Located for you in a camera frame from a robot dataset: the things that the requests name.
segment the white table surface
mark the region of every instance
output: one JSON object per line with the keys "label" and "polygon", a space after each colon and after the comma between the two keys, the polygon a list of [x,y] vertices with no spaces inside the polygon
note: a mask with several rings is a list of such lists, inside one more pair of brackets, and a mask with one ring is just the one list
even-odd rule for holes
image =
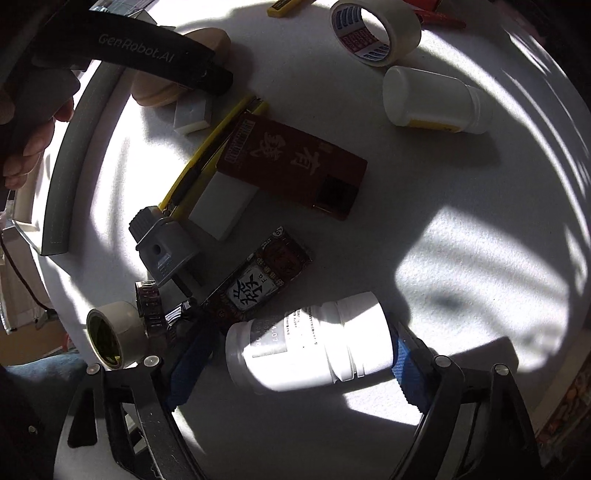
{"label": "white table surface", "polygon": [[[235,86],[216,101],[217,120],[250,89],[271,104],[270,118],[368,161],[344,222],[259,192],[226,242],[191,229],[206,254],[199,294],[284,225],[315,261],[263,314],[372,290],[439,353],[466,366],[507,363],[532,409],[590,300],[589,110],[515,22],[485,0],[449,0],[442,11],[466,20],[466,31],[424,31],[400,63],[490,93],[498,103],[490,133],[396,128],[381,104],[385,70],[355,61],[339,45],[331,4],[317,1],[280,20],[267,17],[269,2],[160,0],[150,11],[181,32],[220,27],[230,35]],[[146,278],[129,221],[160,202],[207,134],[177,135],[174,106],[139,107],[128,99],[130,78],[126,73],[89,149],[70,251],[36,258],[89,362],[89,309],[133,302],[134,282]],[[64,129],[58,126],[47,150],[38,192],[47,188]],[[41,203],[34,218],[42,217]],[[174,290],[163,291],[170,304]],[[420,419],[387,372],[256,396],[233,386],[223,351],[180,411],[188,443],[213,479],[385,479]]]}

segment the blue gripper pad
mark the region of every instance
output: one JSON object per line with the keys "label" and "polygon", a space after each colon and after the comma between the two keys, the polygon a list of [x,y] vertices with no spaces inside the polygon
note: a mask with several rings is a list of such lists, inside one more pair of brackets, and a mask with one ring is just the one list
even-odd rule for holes
{"label": "blue gripper pad", "polygon": [[213,323],[207,323],[183,354],[170,377],[170,393],[166,398],[170,411],[187,402],[218,341],[219,330]]}
{"label": "blue gripper pad", "polygon": [[396,331],[392,332],[392,347],[395,349],[392,373],[398,381],[404,397],[408,403],[415,405],[419,412],[427,414],[433,402],[428,378],[413,362],[413,350],[398,336]]}

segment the bottle cap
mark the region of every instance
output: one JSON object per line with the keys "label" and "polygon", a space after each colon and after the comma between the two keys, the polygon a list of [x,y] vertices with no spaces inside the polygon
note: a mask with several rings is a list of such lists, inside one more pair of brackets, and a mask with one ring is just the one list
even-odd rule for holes
{"label": "bottle cap", "polygon": [[392,366],[394,353],[384,311],[373,293],[366,292],[337,302],[340,319],[357,376]]}
{"label": "bottle cap", "polygon": [[382,101],[388,119],[399,127],[406,127],[405,115],[410,86],[405,67],[394,66],[388,69],[382,86]]}
{"label": "bottle cap", "polygon": [[245,390],[253,390],[257,394],[267,391],[252,375],[244,360],[241,345],[249,343],[252,320],[235,323],[226,335],[226,364],[228,373],[235,385]]}
{"label": "bottle cap", "polygon": [[464,132],[483,134],[491,126],[494,106],[493,100],[486,92],[483,92],[479,88],[469,85],[466,85],[466,87],[472,98],[472,115],[474,120],[464,129]]}

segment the chinese character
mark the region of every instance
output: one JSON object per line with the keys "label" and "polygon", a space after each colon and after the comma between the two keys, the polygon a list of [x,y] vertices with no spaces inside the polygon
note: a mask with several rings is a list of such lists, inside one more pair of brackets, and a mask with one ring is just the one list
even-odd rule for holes
{"label": "chinese character", "polygon": [[254,279],[254,275],[251,274],[246,282],[236,280],[236,287],[233,292],[234,298],[238,299],[243,305],[248,305],[248,302],[257,303],[259,294],[262,293],[262,285]]}
{"label": "chinese character", "polygon": [[251,155],[253,157],[265,157],[272,160],[279,160],[282,154],[281,147],[285,147],[285,140],[281,135],[270,135],[269,132],[265,132],[263,140],[259,144],[257,150],[253,150]]}
{"label": "chinese character", "polygon": [[296,153],[291,164],[310,170],[310,176],[312,176],[316,169],[320,167],[320,162],[318,162],[319,156],[320,154],[318,152],[314,152],[314,155],[312,155],[309,150],[304,147],[304,153]]}

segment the yellow label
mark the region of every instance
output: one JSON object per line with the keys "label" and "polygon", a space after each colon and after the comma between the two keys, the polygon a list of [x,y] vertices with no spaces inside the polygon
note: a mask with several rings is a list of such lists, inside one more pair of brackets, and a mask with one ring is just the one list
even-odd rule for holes
{"label": "yellow label", "polygon": [[437,122],[427,122],[425,120],[411,120],[407,127],[428,128],[429,130],[444,130],[454,134],[461,130],[455,125],[438,124]]}

